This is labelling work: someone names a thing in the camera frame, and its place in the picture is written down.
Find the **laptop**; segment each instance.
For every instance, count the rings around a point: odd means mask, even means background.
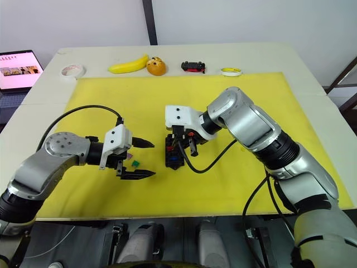
[[[42,72],[32,50],[0,52],[0,93],[28,92]]]
[[[10,120],[42,72],[32,50],[0,52],[0,125]]]

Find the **white table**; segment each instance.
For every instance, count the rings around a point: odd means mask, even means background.
[[[340,174],[354,207],[357,207],[357,138],[297,53],[281,43],[241,43],[175,46],[78,47],[60,49],[0,134],[0,190],[20,163],[35,152],[48,125],[63,113],[76,86],[60,70],[73,63],[86,68],[84,77],[111,77],[107,68],[141,57],[161,57],[165,75],[202,75],[181,70],[181,62],[202,61],[206,75],[220,68],[237,67],[244,73],[284,73],[291,90]],[[122,76],[148,76],[143,69]]]

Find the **green block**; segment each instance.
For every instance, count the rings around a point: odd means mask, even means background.
[[[139,165],[140,165],[140,163],[138,161],[136,161],[136,160],[134,160],[133,163],[132,163],[132,166],[134,168],[137,168]]]

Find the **laptop screen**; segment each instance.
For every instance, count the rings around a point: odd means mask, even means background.
[[[0,91],[29,91],[42,74],[32,50],[0,53]]]

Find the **black cable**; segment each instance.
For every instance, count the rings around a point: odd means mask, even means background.
[[[266,172],[266,177],[262,180],[261,183],[259,183],[259,185],[256,187],[256,189],[252,192],[252,194],[250,195],[250,197],[248,198],[245,206],[244,206],[244,209],[243,209],[243,214],[242,214],[242,225],[243,225],[243,235],[244,235],[244,239],[247,243],[247,246],[250,250],[250,252],[252,253],[255,261],[257,262],[257,264],[259,265],[260,268],[265,268],[262,261],[260,260],[259,256],[257,255],[257,253],[255,252],[253,246],[250,244],[250,241],[249,241],[249,237],[247,235],[247,226],[245,224],[245,217],[247,215],[247,210],[248,210],[248,207],[251,203],[251,201],[253,200],[254,196],[256,195],[256,193],[259,191],[259,189],[264,185],[264,183],[266,183],[266,181],[269,179],[269,174]]]
[[[190,167],[190,169],[192,169],[195,173],[204,173],[208,170],[211,169],[211,167],[214,166],[214,164],[217,163],[217,161],[228,151],[228,149],[237,142],[237,140],[234,140],[232,141],[230,144],[227,145],[227,147],[217,156],[217,158],[208,166],[206,167],[205,169],[202,169],[202,170],[198,170],[198,169],[195,169],[195,167],[191,164],[190,162],[190,159],[187,157],[186,153],[185,153],[185,150],[184,148],[182,147],[182,144],[180,141],[177,142],[177,145],[178,145],[178,148],[180,149],[180,153],[183,155],[187,165]]]
[[[185,231],[185,217],[182,218],[182,261],[185,261],[185,235],[186,235],[186,231]]]
[[[274,194],[273,194],[273,190],[272,190],[272,186],[270,184],[270,179],[269,178],[267,180],[267,184],[268,184],[269,194],[270,194],[270,197],[272,198],[272,202],[274,204],[275,209],[277,210],[279,216],[282,218],[282,220],[284,221],[284,223],[288,227],[289,231],[292,233],[292,235],[294,235],[294,228],[291,226],[290,222],[287,220],[287,218],[281,212],[281,210],[280,210],[280,208],[279,208],[279,206],[278,206],[278,204],[277,204],[277,202],[275,200],[275,197],[274,197]]]
[[[108,110],[112,113],[114,113],[118,119],[117,119],[117,122],[118,121],[121,121],[122,120],[122,117],[120,116],[120,114],[118,112],[116,112],[115,110],[111,109],[111,108],[108,108],[106,106],[101,106],[101,105],[85,105],[85,106],[80,106],[80,107],[77,107],[77,108],[74,108],[72,110],[69,110],[68,112],[65,112],[64,114],[62,114],[59,118],[57,118],[56,120],[53,121],[52,124],[50,124],[50,126],[46,129],[45,133],[42,135],[42,138],[40,140],[40,143],[38,144],[38,147],[36,149],[36,152],[38,150],[41,149],[42,145],[44,144],[45,142],[45,139],[47,137],[47,135],[50,133],[51,129],[64,117],[66,117],[67,115],[71,114],[71,113],[74,113],[76,111],[79,111],[79,110],[82,110],[82,109],[87,109],[87,108],[100,108],[100,109],[105,109],[105,110]]]

